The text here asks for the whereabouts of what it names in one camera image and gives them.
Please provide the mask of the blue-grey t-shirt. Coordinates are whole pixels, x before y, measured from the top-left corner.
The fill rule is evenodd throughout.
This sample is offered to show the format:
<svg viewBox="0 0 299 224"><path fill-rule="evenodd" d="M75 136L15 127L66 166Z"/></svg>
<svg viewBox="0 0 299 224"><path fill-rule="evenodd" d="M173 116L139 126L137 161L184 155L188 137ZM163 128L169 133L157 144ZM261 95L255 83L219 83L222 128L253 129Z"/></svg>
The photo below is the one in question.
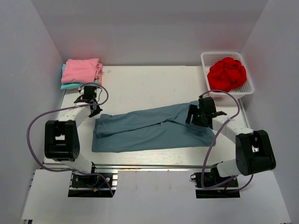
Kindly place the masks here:
<svg viewBox="0 0 299 224"><path fill-rule="evenodd" d="M193 104L194 101L118 115L102 114L95 121L92 152L208 147L214 139L213 131L185 122Z"/></svg>

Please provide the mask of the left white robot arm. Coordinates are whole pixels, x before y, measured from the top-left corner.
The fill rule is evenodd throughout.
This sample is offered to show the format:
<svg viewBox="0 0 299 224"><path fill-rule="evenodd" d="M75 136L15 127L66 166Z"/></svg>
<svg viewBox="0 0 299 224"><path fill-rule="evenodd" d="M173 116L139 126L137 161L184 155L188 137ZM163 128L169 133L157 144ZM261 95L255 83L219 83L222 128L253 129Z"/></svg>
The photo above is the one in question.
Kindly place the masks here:
<svg viewBox="0 0 299 224"><path fill-rule="evenodd" d="M85 86L83 94L74 102L75 108L69 109L58 120L49 120L45 124L45 157L84 173L82 179L88 186L96 185L99 175L92 171L93 163L80 153L78 127L86 118L102 111L96 96L96 86Z"/></svg>

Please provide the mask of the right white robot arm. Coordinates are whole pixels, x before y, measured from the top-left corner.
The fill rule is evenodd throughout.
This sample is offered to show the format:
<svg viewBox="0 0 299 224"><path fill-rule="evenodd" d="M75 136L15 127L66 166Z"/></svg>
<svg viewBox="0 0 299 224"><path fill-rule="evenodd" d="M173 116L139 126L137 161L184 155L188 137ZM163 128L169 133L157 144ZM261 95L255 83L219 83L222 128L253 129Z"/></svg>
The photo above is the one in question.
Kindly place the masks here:
<svg viewBox="0 0 299 224"><path fill-rule="evenodd" d="M201 97L198 105L190 105L185 122L209 127L235 144L235 159L218 163L211 169L211 181L216 186L222 186L231 176L248 176L276 167L268 133L241 126L225 112L216 111L211 97Z"/></svg>

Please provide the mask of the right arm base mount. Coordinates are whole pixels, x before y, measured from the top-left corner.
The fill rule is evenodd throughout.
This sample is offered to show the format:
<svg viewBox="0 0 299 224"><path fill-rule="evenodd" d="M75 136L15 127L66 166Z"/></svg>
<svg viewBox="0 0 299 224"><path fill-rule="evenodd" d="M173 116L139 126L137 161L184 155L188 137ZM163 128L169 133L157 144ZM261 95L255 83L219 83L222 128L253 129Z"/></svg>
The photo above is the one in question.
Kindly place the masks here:
<svg viewBox="0 0 299 224"><path fill-rule="evenodd" d="M217 168L212 168L203 175L202 188L201 172L193 173L190 179L195 182L195 193L197 199L225 199L240 198L239 184L236 178L229 181L230 177L220 177Z"/></svg>

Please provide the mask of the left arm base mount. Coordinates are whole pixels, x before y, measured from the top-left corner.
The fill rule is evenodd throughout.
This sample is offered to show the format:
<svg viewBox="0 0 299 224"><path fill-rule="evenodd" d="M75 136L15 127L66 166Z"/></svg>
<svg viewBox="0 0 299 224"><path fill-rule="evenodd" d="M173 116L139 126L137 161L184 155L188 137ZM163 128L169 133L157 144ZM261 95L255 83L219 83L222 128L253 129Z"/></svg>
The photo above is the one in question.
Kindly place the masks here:
<svg viewBox="0 0 299 224"><path fill-rule="evenodd" d="M70 198L112 198L117 188L118 172L112 169L95 169L102 177L72 173L68 197Z"/></svg>

